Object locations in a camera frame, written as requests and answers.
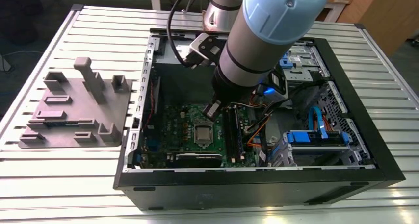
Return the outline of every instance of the wooden cabinet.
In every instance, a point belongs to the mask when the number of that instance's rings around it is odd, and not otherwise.
[[[337,22],[362,24],[391,56],[419,28],[419,0],[352,0]]]

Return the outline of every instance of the motherboard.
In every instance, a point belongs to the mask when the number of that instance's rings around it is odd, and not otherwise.
[[[204,107],[202,104],[164,106],[160,140],[145,141],[149,167],[188,167],[196,163],[200,167],[254,167],[253,148],[246,148],[241,141],[249,124],[246,108],[228,107],[212,122],[201,114]]]

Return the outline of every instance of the slotted aluminum surface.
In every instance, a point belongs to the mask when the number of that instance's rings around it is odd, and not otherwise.
[[[407,180],[332,205],[141,212],[112,189],[120,148],[25,149],[18,136],[45,88],[48,71],[81,77],[77,56],[102,78],[125,75],[138,87],[150,27],[168,12],[85,6],[72,11],[0,123],[0,222],[48,223],[408,223],[419,219],[419,111],[409,87],[368,34],[350,24],[314,23],[346,72]],[[201,29],[200,14],[177,13],[174,28]],[[132,93],[130,101],[137,94]],[[126,114],[133,112],[129,104]],[[125,125],[132,123],[126,117]]]

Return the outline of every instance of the blue led light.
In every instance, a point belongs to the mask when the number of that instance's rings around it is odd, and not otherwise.
[[[264,94],[269,94],[269,93],[272,93],[272,92],[274,92],[274,89],[273,89],[273,88],[268,88],[262,93],[264,93]]]

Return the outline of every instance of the light blue robot arm cap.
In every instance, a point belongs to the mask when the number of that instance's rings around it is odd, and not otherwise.
[[[325,3],[326,0],[244,0],[244,19],[261,40],[289,44],[312,27]]]

